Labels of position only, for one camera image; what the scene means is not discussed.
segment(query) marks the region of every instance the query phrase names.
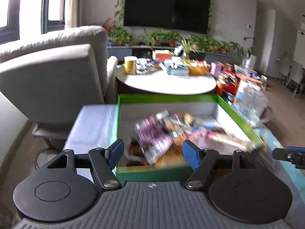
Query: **television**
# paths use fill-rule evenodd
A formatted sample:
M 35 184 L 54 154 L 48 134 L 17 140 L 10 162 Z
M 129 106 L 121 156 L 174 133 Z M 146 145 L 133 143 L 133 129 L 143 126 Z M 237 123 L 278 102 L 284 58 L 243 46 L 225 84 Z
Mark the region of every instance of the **television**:
M 124 26 L 206 34 L 210 0 L 125 0 Z

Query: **chair backrest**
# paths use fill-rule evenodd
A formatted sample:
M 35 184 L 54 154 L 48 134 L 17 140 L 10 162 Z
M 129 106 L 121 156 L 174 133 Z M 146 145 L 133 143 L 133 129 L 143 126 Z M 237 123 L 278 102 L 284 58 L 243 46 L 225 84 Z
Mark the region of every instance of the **chair backrest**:
M 1 63 L 0 92 L 38 123 L 73 123 L 84 105 L 104 103 L 90 44 L 38 51 Z
M 41 50 L 60 46 L 90 44 L 93 48 L 102 92 L 107 90 L 108 36 L 102 26 L 82 26 L 54 31 L 28 40 L 17 40 L 0 45 L 0 63 Z
M 288 76 L 290 72 L 290 59 L 287 56 L 283 56 L 280 59 L 280 70 L 279 73 L 284 76 Z
M 303 68 L 302 64 L 300 64 L 296 61 L 293 61 L 289 78 L 292 81 L 294 81 L 298 84 L 301 84 L 301 81 L 303 79 L 303 70 L 304 70 L 304 68 Z

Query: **tv stand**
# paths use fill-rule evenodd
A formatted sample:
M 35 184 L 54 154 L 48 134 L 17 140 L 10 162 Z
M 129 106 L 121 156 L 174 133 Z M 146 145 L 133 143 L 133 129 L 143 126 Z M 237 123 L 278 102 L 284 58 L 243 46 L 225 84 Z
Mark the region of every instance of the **tv stand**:
M 175 47 L 170 46 L 147 46 L 147 45 L 136 45 L 136 46 L 112 46 L 108 47 L 108 58 L 110 56 L 115 56 L 119 60 L 119 64 L 124 62 L 124 57 L 136 56 L 137 58 L 151 57 L 153 50 L 170 50 L 174 51 Z M 198 53 L 191 52 L 190 59 L 195 59 L 199 61 L 205 60 L 208 64 L 211 62 L 223 62 L 231 63 L 231 57 L 228 55 L 223 55 L 219 53 L 201 52 Z

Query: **gray ribbed surface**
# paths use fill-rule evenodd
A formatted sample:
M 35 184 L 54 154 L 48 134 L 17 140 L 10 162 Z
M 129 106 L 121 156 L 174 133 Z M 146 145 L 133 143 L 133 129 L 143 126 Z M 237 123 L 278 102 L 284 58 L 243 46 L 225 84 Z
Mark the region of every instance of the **gray ribbed surface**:
M 127 182 L 121 190 L 105 192 L 90 212 L 75 220 L 45 225 L 24 219 L 15 229 L 291 229 L 282 220 L 266 225 L 235 222 L 211 207 L 200 192 L 178 182 L 155 184 Z

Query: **window frame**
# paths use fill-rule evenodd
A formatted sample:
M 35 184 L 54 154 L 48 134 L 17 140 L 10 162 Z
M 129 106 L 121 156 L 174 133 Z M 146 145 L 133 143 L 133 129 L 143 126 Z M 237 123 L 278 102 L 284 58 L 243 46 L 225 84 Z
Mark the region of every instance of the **window frame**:
M 41 34 L 65 29 L 65 14 L 61 21 L 50 21 L 48 19 L 49 0 L 42 0 L 41 7 Z
M 9 0 L 7 26 L 0 27 L 0 44 L 20 39 L 19 9 L 20 0 Z

